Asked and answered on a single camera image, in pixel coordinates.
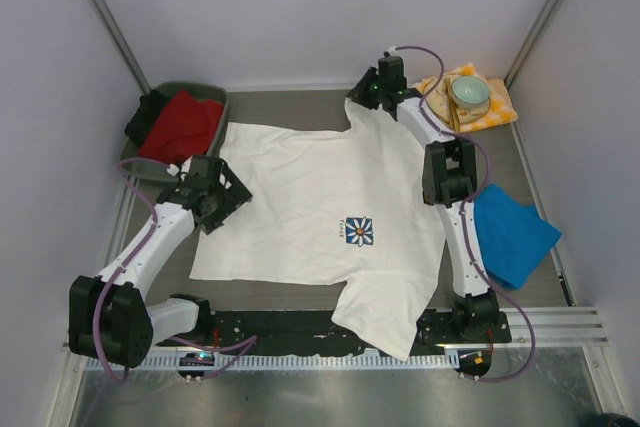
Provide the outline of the white flower print t-shirt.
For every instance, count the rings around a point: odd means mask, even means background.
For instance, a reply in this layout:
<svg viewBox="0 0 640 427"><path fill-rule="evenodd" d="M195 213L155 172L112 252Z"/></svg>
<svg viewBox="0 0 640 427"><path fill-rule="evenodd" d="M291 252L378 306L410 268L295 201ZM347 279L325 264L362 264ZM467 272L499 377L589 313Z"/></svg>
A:
<svg viewBox="0 0 640 427"><path fill-rule="evenodd" d="M222 158L252 200L200 236L190 276L341 284L332 320L406 360L438 285L445 233L421 198L423 151L381 110L346 131L231 123Z"/></svg>

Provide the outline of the blue t-shirt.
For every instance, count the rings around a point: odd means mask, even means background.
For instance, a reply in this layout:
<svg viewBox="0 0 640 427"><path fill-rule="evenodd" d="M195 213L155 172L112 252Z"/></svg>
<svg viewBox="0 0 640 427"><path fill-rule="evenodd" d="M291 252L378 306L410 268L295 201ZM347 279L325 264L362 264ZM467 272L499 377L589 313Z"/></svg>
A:
<svg viewBox="0 0 640 427"><path fill-rule="evenodd" d="M474 223L488 274L503 287L520 289L561 238L540 218L491 184L474 201Z"/></svg>

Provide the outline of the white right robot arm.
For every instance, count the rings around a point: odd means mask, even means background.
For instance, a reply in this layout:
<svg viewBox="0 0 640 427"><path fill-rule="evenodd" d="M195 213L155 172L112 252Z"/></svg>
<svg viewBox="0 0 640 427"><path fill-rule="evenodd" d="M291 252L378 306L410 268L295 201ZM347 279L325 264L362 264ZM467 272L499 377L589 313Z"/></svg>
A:
<svg viewBox="0 0 640 427"><path fill-rule="evenodd" d="M421 93L409 86L402 57L386 52L347 97L383 109L424 148L422 196L443 223L452 263L453 333L465 342L493 341L503 326L474 221L474 200L484 187L478 184L476 146L460 133L461 122L488 111L488 84L473 75L441 73Z"/></svg>

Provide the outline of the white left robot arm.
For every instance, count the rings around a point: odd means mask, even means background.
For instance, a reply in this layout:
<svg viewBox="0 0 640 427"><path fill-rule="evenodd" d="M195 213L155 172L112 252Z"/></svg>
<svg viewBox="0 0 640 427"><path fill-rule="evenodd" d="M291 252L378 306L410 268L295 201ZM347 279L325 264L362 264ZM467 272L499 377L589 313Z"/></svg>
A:
<svg viewBox="0 0 640 427"><path fill-rule="evenodd" d="M70 350L113 369L138 367L158 343L183 339L205 344L214 324L209 301L174 294L161 304L145 300L176 248L193 232L210 234L252 194L218 157L194 156L147 206L150 216L124 250L93 277L79 276L69 289Z"/></svg>

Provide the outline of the beige decorated plate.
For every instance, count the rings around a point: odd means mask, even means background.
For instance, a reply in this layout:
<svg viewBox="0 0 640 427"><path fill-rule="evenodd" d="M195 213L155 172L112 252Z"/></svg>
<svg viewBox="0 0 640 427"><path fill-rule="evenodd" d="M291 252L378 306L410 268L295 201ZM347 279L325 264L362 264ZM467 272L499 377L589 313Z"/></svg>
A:
<svg viewBox="0 0 640 427"><path fill-rule="evenodd" d="M455 78L464 76L460 74L446 74L442 82L427 95L427 104L429 109L445 124L448 125L448 107L447 107L447 94L444 92L446 82L452 82ZM490 107L489 104L482 108L474 108L466 110L458 107L458 115L460 119L460 128L462 125L470 124L476 120L479 120L482 116L488 113Z"/></svg>

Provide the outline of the red t-shirt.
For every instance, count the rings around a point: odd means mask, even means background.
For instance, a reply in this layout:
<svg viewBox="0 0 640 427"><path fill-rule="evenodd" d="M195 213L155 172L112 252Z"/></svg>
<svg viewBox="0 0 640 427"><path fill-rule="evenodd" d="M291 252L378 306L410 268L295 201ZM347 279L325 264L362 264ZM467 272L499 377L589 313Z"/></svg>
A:
<svg viewBox="0 0 640 427"><path fill-rule="evenodd" d="M139 148L139 156L180 164L210 147L222 118L224 104L198 100L186 90L178 91L165 106L149 136Z"/></svg>

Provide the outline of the gold cutlery piece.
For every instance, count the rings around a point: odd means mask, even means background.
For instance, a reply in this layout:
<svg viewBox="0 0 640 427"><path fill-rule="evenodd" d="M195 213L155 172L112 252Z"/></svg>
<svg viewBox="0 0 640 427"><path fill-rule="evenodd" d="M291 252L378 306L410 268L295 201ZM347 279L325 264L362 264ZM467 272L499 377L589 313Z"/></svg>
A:
<svg viewBox="0 0 640 427"><path fill-rule="evenodd" d="M453 97L452 85L445 83L444 92L447 94L448 125L456 133L461 132L460 119L458 115L458 105Z"/></svg>

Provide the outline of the light green bowl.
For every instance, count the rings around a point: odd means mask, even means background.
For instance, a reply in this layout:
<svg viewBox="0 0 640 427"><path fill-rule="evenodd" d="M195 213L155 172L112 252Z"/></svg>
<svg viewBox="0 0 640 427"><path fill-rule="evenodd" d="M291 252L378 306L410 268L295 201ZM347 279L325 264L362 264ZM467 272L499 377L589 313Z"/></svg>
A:
<svg viewBox="0 0 640 427"><path fill-rule="evenodd" d="M466 110L484 108L489 104L488 84L474 76L459 76L451 82L451 94L458 107Z"/></svg>

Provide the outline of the grey plastic tray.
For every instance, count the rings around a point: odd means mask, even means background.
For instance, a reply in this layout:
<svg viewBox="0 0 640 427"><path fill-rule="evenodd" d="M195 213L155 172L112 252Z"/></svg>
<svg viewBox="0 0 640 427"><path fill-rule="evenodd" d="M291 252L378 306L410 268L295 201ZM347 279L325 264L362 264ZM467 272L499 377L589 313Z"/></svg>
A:
<svg viewBox="0 0 640 427"><path fill-rule="evenodd" d="M125 127L121 168L134 178L170 182L188 159L218 154L229 112L227 93L219 87L193 82L156 86L140 97Z"/></svg>

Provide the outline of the orange checkered cloth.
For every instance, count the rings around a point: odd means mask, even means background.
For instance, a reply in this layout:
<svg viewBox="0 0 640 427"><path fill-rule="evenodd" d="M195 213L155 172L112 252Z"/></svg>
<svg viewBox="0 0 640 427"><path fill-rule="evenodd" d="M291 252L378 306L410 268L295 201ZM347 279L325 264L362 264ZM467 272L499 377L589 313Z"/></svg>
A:
<svg viewBox="0 0 640 427"><path fill-rule="evenodd" d="M488 86L491 91L490 107L489 107L488 113L482 116L479 120L476 120L467 125L462 125L460 133L470 133L474 131L480 131L480 130L488 129L491 127L508 124L518 119L518 115L511 103L511 99L509 97L509 94L502 80L487 79L485 76L481 75L476 70L473 64L465 64L463 66L457 67L453 70L446 72L444 76L446 74L472 75L472 76L480 77L481 79L483 79L488 83ZM442 120L440 121L446 127L450 128Z"/></svg>

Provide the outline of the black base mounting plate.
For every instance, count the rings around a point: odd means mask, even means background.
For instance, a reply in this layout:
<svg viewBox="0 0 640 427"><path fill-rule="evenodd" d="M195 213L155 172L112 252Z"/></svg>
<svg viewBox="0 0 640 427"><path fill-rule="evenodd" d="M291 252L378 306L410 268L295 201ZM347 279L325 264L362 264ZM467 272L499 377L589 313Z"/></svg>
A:
<svg viewBox="0 0 640 427"><path fill-rule="evenodd" d="M253 335L249 353L265 356L343 357L362 354L371 345L331 321L330 311L217 311L202 329L181 338L206 346L231 346ZM512 341L507 317L475 331L461 333L448 310L427 309L417 321L412 356L442 353L446 345L507 344Z"/></svg>

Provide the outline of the aluminium frame rail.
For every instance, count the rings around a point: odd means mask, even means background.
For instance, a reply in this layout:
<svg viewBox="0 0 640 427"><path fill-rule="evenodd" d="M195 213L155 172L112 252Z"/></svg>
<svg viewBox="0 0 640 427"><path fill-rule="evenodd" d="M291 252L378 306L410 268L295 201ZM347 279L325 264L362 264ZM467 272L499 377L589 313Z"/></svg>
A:
<svg viewBox="0 0 640 427"><path fill-rule="evenodd" d="M548 312L544 309L532 310L530 312L532 329L527 327L525 319L519 313L501 311L499 315L502 313L508 320L511 342L525 343L535 338L536 344L542 346L549 342L565 342L572 345L577 342L606 340L606 334L597 314L589 309L571 309L564 313ZM213 313L201 314L195 329L191 332L204 328L211 314ZM157 329L140 316L131 322L125 322L121 327L118 327L110 318L107 318L102 325L107 328L107 338L103 341L107 359L120 365L129 362L134 367L148 355L151 346L178 345L183 339L180 337L182 333L179 333L175 340L169 338L153 340L151 335L156 333Z"/></svg>

